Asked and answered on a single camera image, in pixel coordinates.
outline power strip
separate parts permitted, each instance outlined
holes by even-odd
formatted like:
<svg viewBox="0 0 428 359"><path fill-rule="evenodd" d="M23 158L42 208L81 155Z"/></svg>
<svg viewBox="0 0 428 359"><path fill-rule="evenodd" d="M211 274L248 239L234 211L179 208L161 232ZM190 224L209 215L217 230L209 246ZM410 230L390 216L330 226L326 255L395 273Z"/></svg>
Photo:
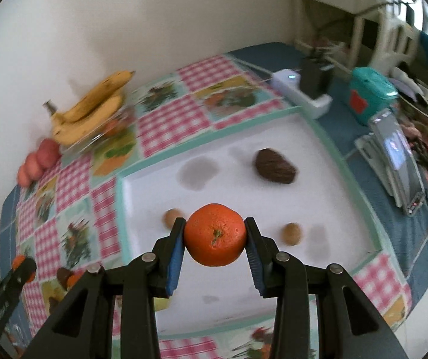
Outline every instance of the power strip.
<svg viewBox="0 0 428 359"><path fill-rule="evenodd" d="M330 109L332 97L323 94L312 99L299 88L301 75L294 70L283 69L272 74L271 86L280 92L287 100L302 106L312 118L319 118Z"/></svg>

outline white cable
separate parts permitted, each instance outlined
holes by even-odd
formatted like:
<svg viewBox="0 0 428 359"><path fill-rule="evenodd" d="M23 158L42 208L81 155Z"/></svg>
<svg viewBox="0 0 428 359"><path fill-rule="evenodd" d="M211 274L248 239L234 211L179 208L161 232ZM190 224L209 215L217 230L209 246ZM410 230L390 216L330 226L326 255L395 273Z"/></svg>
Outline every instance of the white cable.
<svg viewBox="0 0 428 359"><path fill-rule="evenodd" d="M264 74L268 74L270 76L272 76L273 74L273 72L270 70L264 69L263 67L257 66L256 64L243 61L242 59L238 59L234 57L232 54L229 54L229 57L231 57L237 63L243 64L244 66L247 66L247 67L251 67L252 69L256 69L257 71L263 72Z"/></svg>

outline teal box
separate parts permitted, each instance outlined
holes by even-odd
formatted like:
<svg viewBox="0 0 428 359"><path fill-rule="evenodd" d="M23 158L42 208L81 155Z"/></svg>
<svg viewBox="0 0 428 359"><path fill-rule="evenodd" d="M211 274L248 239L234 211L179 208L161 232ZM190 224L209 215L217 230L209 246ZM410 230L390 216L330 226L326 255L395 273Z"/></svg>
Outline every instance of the teal box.
<svg viewBox="0 0 428 359"><path fill-rule="evenodd" d="M356 67L350 81L349 108L359 123L367 125L369 118L389 107L398 93L386 77L370 67Z"/></svg>

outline black charger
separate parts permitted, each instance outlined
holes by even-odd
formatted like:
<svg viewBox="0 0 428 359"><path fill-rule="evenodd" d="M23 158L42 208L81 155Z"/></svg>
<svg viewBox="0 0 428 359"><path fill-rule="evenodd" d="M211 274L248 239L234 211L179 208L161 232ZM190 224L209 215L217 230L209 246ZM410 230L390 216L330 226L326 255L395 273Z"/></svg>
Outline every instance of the black charger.
<svg viewBox="0 0 428 359"><path fill-rule="evenodd" d="M299 88L311 99L325 94L332 82L334 65L323 56L307 56L301 61L301 81Z"/></svg>

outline tablecloth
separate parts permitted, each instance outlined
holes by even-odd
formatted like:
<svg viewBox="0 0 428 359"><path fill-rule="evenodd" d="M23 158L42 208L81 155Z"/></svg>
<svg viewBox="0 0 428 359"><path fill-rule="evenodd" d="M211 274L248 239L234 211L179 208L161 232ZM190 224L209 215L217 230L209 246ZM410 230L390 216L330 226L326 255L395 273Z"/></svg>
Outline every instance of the tablecloth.
<svg viewBox="0 0 428 359"><path fill-rule="evenodd" d="M81 157L63 157L30 188L16 187L3 206L1 276L16 254L32 256L37 263L36 279L25 285L22 294L29 331L21 320L22 310L16 315L26 341L48 317L49 297L62 299L65 294L55 278L59 267L84 271L96 261L105 268L121 265L114 208L117 172L199 134L290 106L228 55L179 69L142 86L127 101L136 103L133 125ZM410 288L395 263L395 256L384 250L354 276L392 327L405 319L412 305ZM116 303L114 346L119 334ZM216 358L214 349L202 348L210 346L209 341L215 339L161 342L162 354Z"/></svg>

